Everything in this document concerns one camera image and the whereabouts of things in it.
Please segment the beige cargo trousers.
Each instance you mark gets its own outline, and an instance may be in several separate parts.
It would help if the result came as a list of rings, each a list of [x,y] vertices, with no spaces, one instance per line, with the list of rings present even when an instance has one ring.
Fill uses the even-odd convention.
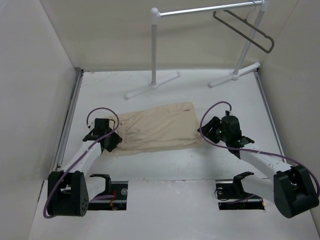
[[[129,156],[199,147],[200,123],[191,102],[156,106],[119,115],[116,133],[122,142],[112,151],[115,156]]]

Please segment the left metal table rail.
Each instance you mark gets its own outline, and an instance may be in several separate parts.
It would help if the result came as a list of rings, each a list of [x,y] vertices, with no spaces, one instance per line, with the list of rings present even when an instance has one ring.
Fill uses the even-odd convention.
[[[49,170],[50,172],[56,171],[62,165],[70,130],[71,130],[72,120],[74,117],[74,113],[75,113],[75,109],[76,109],[76,105],[77,105],[77,101],[80,93],[84,70],[79,67],[76,67],[74,70],[75,70],[76,76],[74,79],[74,83],[73,83],[73,87],[72,87],[72,91],[69,99],[69,104],[68,104],[66,116],[63,123],[62,133],[60,135],[60,139],[58,142],[58,146],[53,159],[52,166],[50,167],[50,170]]]

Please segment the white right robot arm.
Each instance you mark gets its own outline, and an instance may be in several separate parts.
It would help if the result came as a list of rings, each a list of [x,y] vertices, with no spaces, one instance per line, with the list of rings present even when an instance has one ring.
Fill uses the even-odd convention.
[[[260,178],[251,171],[237,174],[232,185],[223,190],[223,199],[234,199],[234,204],[252,197],[266,199],[288,219],[319,206],[320,185],[311,171],[300,163],[283,162],[280,154],[262,151],[254,140],[242,134],[238,118],[229,112],[201,124],[197,131],[207,143],[215,147],[223,143],[221,148],[266,177]]]

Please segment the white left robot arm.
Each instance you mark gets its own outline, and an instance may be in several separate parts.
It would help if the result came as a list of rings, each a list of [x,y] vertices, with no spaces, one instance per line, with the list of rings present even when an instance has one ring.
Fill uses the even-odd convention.
[[[116,118],[110,128],[108,118],[97,118],[93,128],[83,138],[82,145],[73,159],[61,170],[48,176],[47,200],[43,216],[83,217],[90,203],[96,200],[114,201],[117,192],[112,190],[108,174],[88,174],[92,164],[103,153],[112,152],[122,138],[116,133],[120,120]]]

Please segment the right metal table rail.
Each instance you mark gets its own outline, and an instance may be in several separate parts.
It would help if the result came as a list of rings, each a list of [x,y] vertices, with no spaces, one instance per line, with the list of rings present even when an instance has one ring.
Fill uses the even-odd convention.
[[[267,101],[267,98],[266,98],[266,95],[265,95],[265,92],[264,92],[264,89],[263,89],[263,86],[262,86],[262,82],[261,82],[261,78],[260,78],[260,75],[258,73],[258,70],[255,70],[253,72],[253,74],[254,74],[257,86],[259,88],[259,92],[261,94],[262,101],[263,101],[264,107],[266,109],[269,122],[271,124],[273,135],[274,135],[274,137],[276,139],[277,147],[278,147],[280,153],[282,155],[284,155],[283,147],[282,147],[282,144],[281,144],[281,141],[280,141],[280,138],[279,138],[279,135],[278,135],[278,131],[276,129],[275,122],[274,122],[274,119],[273,119],[273,116],[272,116],[272,113],[271,113],[271,110],[270,110],[270,107],[269,107],[269,104],[268,104],[268,101]]]

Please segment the metal table rail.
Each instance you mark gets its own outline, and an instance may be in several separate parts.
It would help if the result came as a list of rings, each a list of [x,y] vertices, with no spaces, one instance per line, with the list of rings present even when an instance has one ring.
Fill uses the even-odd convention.
[[[74,117],[74,113],[75,113],[75,109],[76,109],[76,105],[77,105],[77,101],[80,93],[84,70],[79,67],[76,67],[74,70],[75,70],[76,76],[74,79],[74,83],[73,83],[73,87],[72,87],[72,91],[69,99],[69,104],[68,104],[66,116],[63,123],[62,133],[60,135],[60,139],[58,142],[58,146],[53,159],[52,166],[50,167],[50,170],[49,170],[50,172],[56,171],[62,165],[70,130],[71,130],[72,120]]]
[[[277,147],[278,147],[280,153],[282,155],[284,155],[283,147],[282,147],[282,144],[281,144],[281,141],[280,141],[280,138],[279,138],[279,135],[278,135],[278,131],[276,129],[275,122],[274,122],[274,119],[273,119],[273,116],[272,116],[272,113],[271,113],[271,110],[270,110],[270,107],[269,107],[269,104],[268,104],[268,101],[267,101],[267,98],[266,98],[266,95],[265,95],[265,92],[264,92],[264,89],[263,89],[263,86],[262,86],[262,82],[261,82],[261,78],[260,78],[260,75],[258,73],[258,70],[255,70],[253,72],[253,74],[254,74],[257,86],[259,88],[259,92],[261,94],[262,101],[263,101],[264,107],[266,109],[269,122],[271,124],[273,135],[274,135],[274,137],[276,139]]]

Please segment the white clothes rack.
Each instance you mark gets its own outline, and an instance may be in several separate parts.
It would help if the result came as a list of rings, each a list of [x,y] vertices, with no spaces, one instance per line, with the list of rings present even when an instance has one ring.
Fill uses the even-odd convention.
[[[229,4],[221,4],[221,5],[214,5],[214,6],[207,6],[207,7],[198,7],[198,8],[190,8],[190,9],[182,9],[182,10],[175,10],[175,11],[167,11],[167,12],[160,12],[156,7],[153,7],[150,10],[151,13],[151,80],[150,83],[146,86],[137,88],[135,90],[127,92],[124,97],[129,100],[134,97],[137,97],[139,95],[142,95],[144,93],[147,93],[151,90],[156,90],[159,87],[178,79],[181,74],[180,72],[176,72],[174,76],[172,77],[165,77],[161,78],[160,80],[157,80],[157,40],[158,40],[158,22],[160,18],[169,17],[169,16],[177,16],[177,15],[187,15],[187,14],[193,14],[193,13],[200,13],[200,12],[212,12],[212,16],[214,19],[219,21],[220,23],[224,24],[229,29],[233,30],[235,33],[240,35],[242,38],[246,39],[246,44],[244,45],[244,48],[241,52],[241,55],[236,63],[236,66],[233,71],[231,71],[228,75],[217,78],[212,80],[208,83],[208,86],[210,88],[214,88],[217,86],[220,86],[222,84],[228,83],[230,81],[236,81],[241,76],[246,75],[250,72],[253,72],[257,70],[260,67],[260,63],[256,62],[254,64],[251,64],[247,67],[242,68],[242,64],[245,60],[245,57],[249,51],[249,48],[251,45],[256,46],[260,50],[262,50],[264,53],[269,54],[272,52],[275,46],[275,41],[272,37],[267,35],[265,32],[259,29],[259,25],[263,19],[263,16],[265,12],[268,9],[268,6],[270,4],[269,0],[249,0],[247,2],[237,2],[237,3],[229,3]],[[241,9],[241,8],[249,8],[249,7],[260,7],[259,12],[257,14],[257,17],[255,19],[255,22],[251,24],[248,22],[247,18],[242,18],[232,12],[232,9]],[[248,27],[251,28],[250,35],[247,36],[243,32],[239,31],[237,28],[231,26],[229,23],[224,21],[223,19],[219,18],[217,16],[217,12],[223,11],[225,13],[228,13],[229,15],[233,16],[240,22],[244,23]],[[270,47],[268,49],[264,48],[260,44],[258,44],[256,41],[254,41],[255,34],[259,33],[262,35],[265,39],[268,39],[270,41]]]

